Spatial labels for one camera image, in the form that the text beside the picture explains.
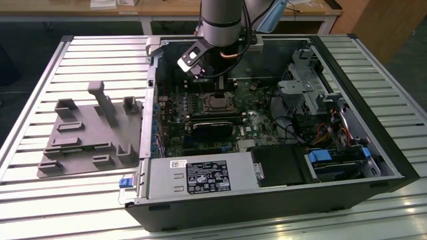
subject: blue latch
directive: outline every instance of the blue latch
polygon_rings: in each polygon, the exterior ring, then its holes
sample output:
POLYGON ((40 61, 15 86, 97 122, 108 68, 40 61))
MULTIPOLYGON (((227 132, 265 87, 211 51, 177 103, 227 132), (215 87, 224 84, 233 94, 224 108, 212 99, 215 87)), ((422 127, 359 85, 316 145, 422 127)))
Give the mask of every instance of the blue latch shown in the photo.
POLYGON ((119 182, 119 187, 121 189, 133 188, 133 177, 121 178, 119 182))
POLYGON ((308 154, 309 162, 331 161, 332 157, 328 150, 315 150, 308 154))
POLYGON ((371 152, 370 152, 370 149, 368 149, 368 148, 364 147, 364 148, 362 149, 362 151, 363 151, 363 154, 364 154, 366 158, 371 157, 371 152))

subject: metal slats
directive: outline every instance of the metal slats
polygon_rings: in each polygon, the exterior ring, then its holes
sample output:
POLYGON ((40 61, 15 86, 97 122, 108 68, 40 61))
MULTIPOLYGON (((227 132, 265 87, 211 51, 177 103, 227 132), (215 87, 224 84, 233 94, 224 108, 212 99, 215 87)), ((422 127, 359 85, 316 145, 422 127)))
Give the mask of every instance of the metal slats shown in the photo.
POLYGON ((88 81, 105 81, 112 102, 137 96, 144 102, 148 64, 145 37, 79 36, 64 54, 47 93, 40 96, 31 126, 0 184, 0 239, 391 239, 427 233, 427 127, 426 120, 394 84, 344 35, 321 36, 343 65, 379 121, 394 137, 422 179, 395 192, 380 194, 352 209, 209 226, 179 232, 147 232, 117 202, 117 182, 132 169, 39 179, 37 163, 47 146, 59 98, 96 104, 85 94, 88 81), (116 61, 127 59, 121 66, 116 61))

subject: warning label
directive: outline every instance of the warning label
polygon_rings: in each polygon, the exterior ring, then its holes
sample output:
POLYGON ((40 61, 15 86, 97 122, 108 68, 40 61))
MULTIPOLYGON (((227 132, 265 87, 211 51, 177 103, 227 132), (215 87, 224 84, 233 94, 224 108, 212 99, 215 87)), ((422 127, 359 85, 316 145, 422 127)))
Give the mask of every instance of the warning label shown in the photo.
POLYGON ((187 164, 187 192, 205 194, 229 191, 227 161, 207 161, 187 164))

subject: cable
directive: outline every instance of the cable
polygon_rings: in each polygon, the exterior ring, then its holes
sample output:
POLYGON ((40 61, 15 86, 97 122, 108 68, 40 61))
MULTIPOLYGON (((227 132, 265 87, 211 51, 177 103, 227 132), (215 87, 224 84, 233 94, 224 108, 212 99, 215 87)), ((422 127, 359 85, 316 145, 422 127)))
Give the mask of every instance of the cable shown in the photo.
POLYGON ((291 132, 284 126, 281 126, 276 121, 275 121, 275 125, 285 132, 288 133, 296 141, 299 141, 300 144, 307 145, 305 141, 293 133, 291 132))
POLYGON ((252 27, 251 27, 251 17, 249 17, 249 12, 248 12, 248 7, 247 7, 247 3, 245 1, 243 1, 243 12, 244 12, 244 21, 245 21, 245 47, 241 50, 241 52, 239 53, 239 57, 237 60, 235 61, 235 63, 220 73, 215 74, 215 75, 203 75, 201 78, 204 79, 215 79, 220 76, 223 76, 224 74, 227 74, 240 63, 241 58, 243 58, 243 54, 247 52, 247 50, 249 49, 251 46, 251 35, 252 35, 252 27))
POLYGON ((253 26, 253 24, 256 23, 256 21, 265 15, 265 13, 269 11, 269 9, 273 7, 276 0, 272 0, 269 3, 269 6, 265 8, 265 10, 260 13, 260 15, 257 15, 257 17, 253 19, 253 21, 251 22, 251 27, 253 26))
POLYGON ((301 10, 296 10, 296 9, 292 9, 292 8, 288 8, 288 7, 285 7, 285 9, 289 9, 289 10, 292 10, 293 12, 297 12, 297 13, 301 13, 301 12, 303 12, 301 10))
POLYGON ((293 5, 293 3, 291 3, 289 1, 288 1, 288 3, 292 5, 292 11, 293 11, 293 22, 296 21, 296 10, 295 10, 295 5, 293 5))
POLYGON ((199 24, 197 24, 197 27, 201 26, 201 0, 200 0, 200 9, 199 9, 199 24))
POLYGON ((0 95, 3 94, 31 94, 31 91, 7 91, 7 92, 0 92, 0 95))

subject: dark floor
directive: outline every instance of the dark floor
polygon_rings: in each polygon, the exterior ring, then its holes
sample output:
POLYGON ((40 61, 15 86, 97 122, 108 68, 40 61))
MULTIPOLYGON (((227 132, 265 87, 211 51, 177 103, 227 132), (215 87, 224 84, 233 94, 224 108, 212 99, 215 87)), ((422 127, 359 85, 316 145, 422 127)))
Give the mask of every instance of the dark floor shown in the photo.
MULTIPOLYGON (((155 23, 153 34, 191 34, 195 22, 155 23)), ((53 30, 45 31, 41 23, 0 23, 0 44, 8 52, 21 74, 13 84, 0 86, 0 144, 3 144, 15 121, 37 84, 56 46, 64 35, 140 35, 137 22, 55 22, 53 30)), ((418 103, 427 109, 427 19, 415 30, 400 51, 387 66, 418 103)))

